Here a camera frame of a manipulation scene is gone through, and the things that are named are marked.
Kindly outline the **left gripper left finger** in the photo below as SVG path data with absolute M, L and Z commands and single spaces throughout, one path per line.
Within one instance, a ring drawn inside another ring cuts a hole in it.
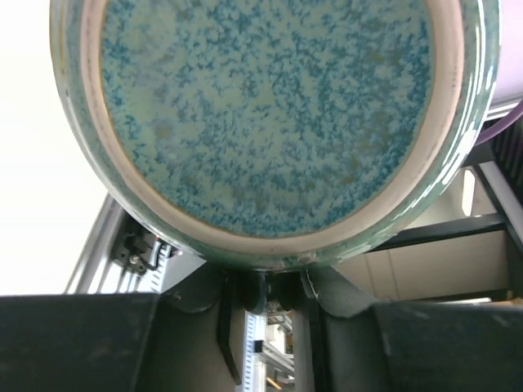
M 232 391 L 242 381 L 236 281 L 198 269 L 162 294 L 4 296 L 4 391 Z

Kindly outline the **teal speckled ceramic mug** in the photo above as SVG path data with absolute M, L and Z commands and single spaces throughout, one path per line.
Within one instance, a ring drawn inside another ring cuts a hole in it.
M 53 1 L 65 115 L 147 229 L 249 270 L 333 265 L 415 221 L 495 89 L 497 1 Z

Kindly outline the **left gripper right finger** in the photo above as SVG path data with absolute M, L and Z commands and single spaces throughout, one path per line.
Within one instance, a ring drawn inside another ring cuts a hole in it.
M 303 391 L 519 391 L 522 309 L 381 301 L 335 269 L 300 275 Z

